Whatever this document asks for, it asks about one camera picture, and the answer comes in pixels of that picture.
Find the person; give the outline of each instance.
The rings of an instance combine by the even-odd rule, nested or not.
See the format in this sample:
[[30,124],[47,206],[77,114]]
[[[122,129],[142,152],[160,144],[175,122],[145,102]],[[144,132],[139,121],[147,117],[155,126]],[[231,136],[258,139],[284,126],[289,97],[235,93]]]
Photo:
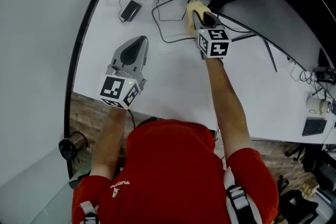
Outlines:
[[[262,223],[271,223],[279,203],[275,181],[253,149],[243,107],[222,62],[205,62],[226,165],[254,201]],[[177,120],[138,126],[128,137],[125,165],[115,177],[125,114],[111,108],[107,116],[93,150],[91,174],[74,190],[72,223],[81,223],[97,206],[101,224],[230,223],[223,163],[205,126]]]

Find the yellow cloth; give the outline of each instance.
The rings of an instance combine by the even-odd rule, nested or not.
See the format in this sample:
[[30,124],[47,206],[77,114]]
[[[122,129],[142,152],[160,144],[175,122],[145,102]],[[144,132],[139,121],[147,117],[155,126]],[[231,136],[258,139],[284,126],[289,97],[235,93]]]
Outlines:
[[193,20],[193,11],[197,11],[200,15],[202,21],[204,21],[203,13],[211,12],[211,10],[205,6],[201,1],[194,0],[188,3],[187,5],[187,16],[188,16],[188,31],[190,34],[195,33],[194,20]]

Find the wooden floor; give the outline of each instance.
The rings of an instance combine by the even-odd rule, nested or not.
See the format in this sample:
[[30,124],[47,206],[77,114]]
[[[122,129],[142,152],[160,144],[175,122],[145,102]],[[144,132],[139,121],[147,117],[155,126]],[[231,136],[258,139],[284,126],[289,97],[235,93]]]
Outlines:
[[[108,109],[108,106],[102,102],[80,96],[76,93],[72,94],[70,107],[70,133],[79,131],[83,133],[89,141],[89,148],[80,152],[77,158],[72,161],[74,173],[81,168],[83,163],[91,160],[92,149],[100,133]],[[149,117],[149,115],[134,112],[136,124],[139,124]],[[122,150],[120,153],[121,160],[126,157],[126,152],[124,150],[125,143],[132,130],[133,124],[128,114],[124,130]],[[218,141],[216,141],[215,154],[222,158],[224,156],[224,147],[220,134],[218,135],[218,138]],[[253,141],[253,144],[255,149],[261,153],[262,158],[271,171],[275,181],[278,181],[280,175],[283,175],[284,179],[289,180],[290,184],[284,192],[291,189],[299,189],[305,180],[314,178],[311,173],[304,172],[300,162],[294,162],[293,157],[285,157],[284,152],[291,151],[297,144],[269,141]],[[223,159],[223,167],[226,168],[225,158]]]

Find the white table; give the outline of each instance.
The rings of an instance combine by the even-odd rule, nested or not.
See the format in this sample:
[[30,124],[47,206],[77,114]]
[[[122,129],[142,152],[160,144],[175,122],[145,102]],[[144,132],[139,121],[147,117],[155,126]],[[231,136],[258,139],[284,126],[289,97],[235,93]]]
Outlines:
[[[122,0],[123,8],[129,0]],[[187,40],[166,44],[160,39],[151,10],[156,0],[139,0],[142,8],[130,23],[118,19],[118,0],[99,0],[92,16],[78,61],[74,92],[97,98],[100,76],[105,74],[116,48],[132,37],[145,35],[149,52],[143,75],[148,82],[131,109],[164,119],[178,119],[217,128],[211,89],[205,62],[195,42]],[[160,7],[161,18],[181,18],[187,0],[176,0]],[[223,22],[237,28],[227,20]],[[159,22],[166,40],[186,35],[187,19],[181,22]],[[232,32],[232,37],[239,34]],[[313,88],[295,82],[290,76],[293,63],[275,47],[271,51],[277,65],[275,73],[264,42],[259,37],[235,42],[224,66],[244,107],[252,137],[301,143],[323,143],[336,137],[331,129],[332,114],[323,134],[302,137],[307,117],[316,117],[306,108]],[[292,75],[301,72],[295,67]]]

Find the white cube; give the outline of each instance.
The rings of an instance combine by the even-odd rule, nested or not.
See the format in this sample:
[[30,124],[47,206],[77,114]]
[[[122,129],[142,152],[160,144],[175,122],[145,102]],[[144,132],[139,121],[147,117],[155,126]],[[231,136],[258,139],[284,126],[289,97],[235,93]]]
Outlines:
[[198,47],[207,58],[221,58],[228,54],[231,39],[225,29],[198,30]]
[[99,82],[98,97],[105,104],[116,108],[128,109],[139,93],[136,79],[105,74]]

